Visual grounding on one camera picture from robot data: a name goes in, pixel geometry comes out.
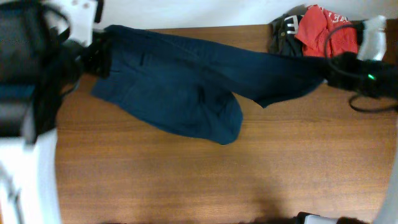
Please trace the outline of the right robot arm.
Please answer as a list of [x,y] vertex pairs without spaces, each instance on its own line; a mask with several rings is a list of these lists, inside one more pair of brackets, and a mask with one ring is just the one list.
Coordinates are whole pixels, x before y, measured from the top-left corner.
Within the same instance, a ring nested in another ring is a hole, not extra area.
[[[349,98],[349,106],[360,113],[397,112],[397,103],[376,109],[358,108],[353,103],[359,98],[388,98],[397,101],[397,66],[381,60],[361,58],[344,53],[328,58],[328,84],[340,90],[355,93]],[[372,223],[397,223],[397,155],[394,156],[391,175],[383,202]]]

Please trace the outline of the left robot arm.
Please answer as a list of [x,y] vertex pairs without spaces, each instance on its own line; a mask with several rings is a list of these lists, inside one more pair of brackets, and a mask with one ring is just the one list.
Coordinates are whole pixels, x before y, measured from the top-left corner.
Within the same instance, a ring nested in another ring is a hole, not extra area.
[[1,222],[60,223],[57,114],[83,74],[109,76],[104,1],[1,2]]

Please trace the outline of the navy blue shorts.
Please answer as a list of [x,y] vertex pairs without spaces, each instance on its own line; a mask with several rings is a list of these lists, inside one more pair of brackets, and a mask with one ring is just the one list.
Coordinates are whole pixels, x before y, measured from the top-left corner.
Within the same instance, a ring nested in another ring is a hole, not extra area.
[[222,145],[243,122],[237,96],[265,108],[309,94],[326,61],[253,52],[207,40],[111,25],[109,77],[93,96],[163,131]]

